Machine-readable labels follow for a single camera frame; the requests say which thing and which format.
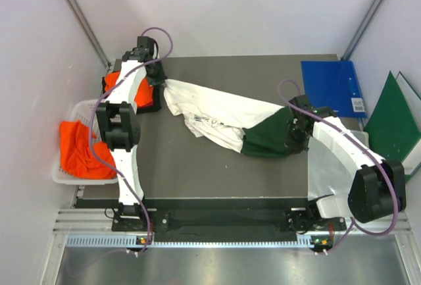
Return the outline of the white green raglan t-shirt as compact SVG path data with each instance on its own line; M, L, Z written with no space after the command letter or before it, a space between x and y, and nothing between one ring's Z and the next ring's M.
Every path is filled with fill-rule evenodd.
M289 108L168 79L164 99L174 116L183 116L189 131L242 155L284 158L287 147Z

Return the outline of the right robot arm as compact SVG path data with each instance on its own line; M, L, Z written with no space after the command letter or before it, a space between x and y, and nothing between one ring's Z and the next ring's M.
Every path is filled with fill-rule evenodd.
M306 95L287 102L296 120L290 126L292 138L305 144L314 138L345 167L352 182L344 193L323 195L312 201L308 224L317 230L332 218L348 217L365 234L364 224L391 217L389 226L379 236L391 233L406 203L404 168L396 159L385 160L360 142L329 107L315 108Z

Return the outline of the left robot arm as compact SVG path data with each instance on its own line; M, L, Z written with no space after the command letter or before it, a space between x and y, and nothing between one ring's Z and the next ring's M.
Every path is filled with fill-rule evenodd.
M141 127L136 117L136 96L142 84L150 88L152 100L146 101L141 111L158 111L165 80L157 42L148 36L139 36L136 46L122 56L115 86L95 110L101 140L111 151L117 169L119 198L118 205L112 208L113 232L147 231L149 214L142 208L144 192L137 167Z

